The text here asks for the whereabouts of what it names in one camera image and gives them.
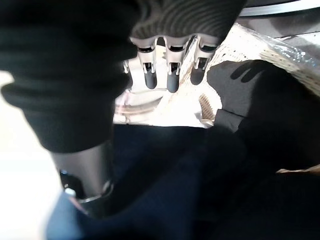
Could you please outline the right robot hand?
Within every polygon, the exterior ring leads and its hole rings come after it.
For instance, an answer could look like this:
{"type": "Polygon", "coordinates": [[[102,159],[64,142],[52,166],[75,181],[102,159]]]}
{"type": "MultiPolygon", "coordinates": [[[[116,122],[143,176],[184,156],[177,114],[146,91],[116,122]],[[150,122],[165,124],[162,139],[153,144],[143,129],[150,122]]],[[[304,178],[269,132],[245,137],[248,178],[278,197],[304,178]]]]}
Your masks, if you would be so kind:
{"type": "Polygon", "coordinates": [[[114,184],[115,99],[129,83],[129,59],[140,56],[146,84],[156,83],[155,41],[168,45],[177,74],[192,36],[209,58],[245,7],[244,0],[3,0],[0,68],[13,82],[3,98],[20,108],[50,151],[73,203],[102,218],[126,209],[145,190],[114,184]]]}

